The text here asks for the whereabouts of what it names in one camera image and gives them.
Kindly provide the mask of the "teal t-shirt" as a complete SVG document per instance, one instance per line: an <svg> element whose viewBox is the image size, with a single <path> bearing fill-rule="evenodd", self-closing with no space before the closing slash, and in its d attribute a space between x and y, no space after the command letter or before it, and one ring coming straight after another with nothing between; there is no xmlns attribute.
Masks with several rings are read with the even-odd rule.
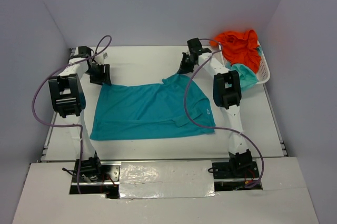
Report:
<svg viewBox="0 0 337 224"><path fill-rule="evenodd" d="M103 85L97 101L92 140L163 139L213 134L210 101L188 76L161 83Z"/></svg>

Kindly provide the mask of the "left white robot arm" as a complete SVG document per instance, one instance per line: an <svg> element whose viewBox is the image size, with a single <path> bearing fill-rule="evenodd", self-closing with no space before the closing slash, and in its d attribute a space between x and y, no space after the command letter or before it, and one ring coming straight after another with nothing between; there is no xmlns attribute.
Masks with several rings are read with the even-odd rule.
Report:
<svg viewBox="0 0 337 224"><path fill-rule="evenodd" d="M70 57L69 65L48 79L53 109L70 128L76 151L73 174L79 181L97 181L103 175L103 167L85 125L86 99L81 78L87 74L92 84L111 85L110 66L104 63L107 57L106 52L93 56L91 48L80 46L78 54Z"/></svg>

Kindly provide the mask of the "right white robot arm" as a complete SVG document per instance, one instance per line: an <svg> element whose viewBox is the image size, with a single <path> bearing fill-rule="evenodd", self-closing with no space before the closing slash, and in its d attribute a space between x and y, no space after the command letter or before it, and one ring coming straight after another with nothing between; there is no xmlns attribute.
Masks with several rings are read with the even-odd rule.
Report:
<svg viewBox="0 0 337 224"><path fill-rule="evenodd" d="M241 177L253 165L251 151L247 145L248 138L243 135L240 116L240 102L242 99L239 74L235 70L228 70L214 54L222 51L219 45L217 51L212 52L202 46L199 38L187 41L188 51L183 53L178 70L179 74L196 73L205 69L213 78L213 100L220 109L223 117L229 119L229 128L224 128L232 134L229 137L228 171L234 177Z"/></svg>

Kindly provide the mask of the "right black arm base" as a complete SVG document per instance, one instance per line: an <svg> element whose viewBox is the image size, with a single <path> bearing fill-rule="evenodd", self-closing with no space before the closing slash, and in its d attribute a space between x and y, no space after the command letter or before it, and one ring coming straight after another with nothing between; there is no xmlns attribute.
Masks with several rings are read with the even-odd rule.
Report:
<svg viewBox="0 0 337 224"><path fill-rule="evenodd" d="M240 190L262 190L261 183L252 188L245 186L257 181L260 173L255 161L248 168L241 171L234 171L230 162L213 162L212 166L207 170L213 175L214 189L220 191L240 191Z"/></svg>

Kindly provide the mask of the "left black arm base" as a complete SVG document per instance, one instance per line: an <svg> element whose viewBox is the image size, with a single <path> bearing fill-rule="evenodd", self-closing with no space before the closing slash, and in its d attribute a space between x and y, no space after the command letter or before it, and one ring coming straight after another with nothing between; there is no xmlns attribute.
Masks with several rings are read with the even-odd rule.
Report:
<svg viewBox="0 0 337 224"><path fill-rule="evenodd" d="M62 168L63 172L71 176L70 195L78 195L78 187L81 194L101 194L108 199L118 199L121 163L104 162L102 164L101 174L94 177L85 177L82 175L77 182L75 169L69 170Z"/></svg>

